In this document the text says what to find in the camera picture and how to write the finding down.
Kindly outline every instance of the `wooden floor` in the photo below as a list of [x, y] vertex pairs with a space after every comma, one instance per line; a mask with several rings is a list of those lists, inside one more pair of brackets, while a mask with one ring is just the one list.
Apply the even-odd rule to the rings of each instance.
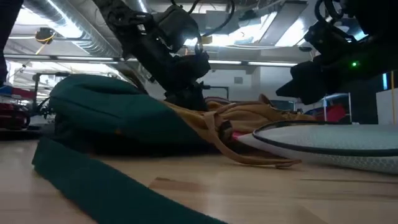
[[[0, 142], [0, 223], [94, 223], [30, 164], [36, 142]], [[397, 223], [398, 178], [336, 167], [241, 166], [222, 156], [102, 159], [228, 223]]]

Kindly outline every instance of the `green bag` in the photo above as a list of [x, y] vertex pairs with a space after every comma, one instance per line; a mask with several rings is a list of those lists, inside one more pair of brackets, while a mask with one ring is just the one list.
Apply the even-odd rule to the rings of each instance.
[[75, 129], [143, 144], [205, 144], [174, 110], [115, 78], [71, 75], [52, 90], [49, 105]]

